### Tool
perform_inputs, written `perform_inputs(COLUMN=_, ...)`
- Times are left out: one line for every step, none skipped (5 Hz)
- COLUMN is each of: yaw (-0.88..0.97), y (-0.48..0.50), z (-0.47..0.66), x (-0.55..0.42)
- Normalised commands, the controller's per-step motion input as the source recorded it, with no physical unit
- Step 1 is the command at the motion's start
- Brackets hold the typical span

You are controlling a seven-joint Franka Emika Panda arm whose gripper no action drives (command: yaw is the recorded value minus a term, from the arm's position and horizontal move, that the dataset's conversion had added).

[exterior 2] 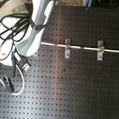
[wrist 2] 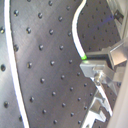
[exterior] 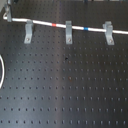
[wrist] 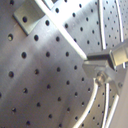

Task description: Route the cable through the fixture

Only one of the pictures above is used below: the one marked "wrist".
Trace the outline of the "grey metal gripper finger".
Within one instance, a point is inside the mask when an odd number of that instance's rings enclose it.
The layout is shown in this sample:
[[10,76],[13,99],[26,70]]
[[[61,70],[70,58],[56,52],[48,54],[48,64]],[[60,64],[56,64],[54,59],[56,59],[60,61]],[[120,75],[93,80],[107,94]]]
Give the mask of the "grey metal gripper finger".
[[110,58],[113,68],[128,62],[128,43],[120,43],[110,50]]

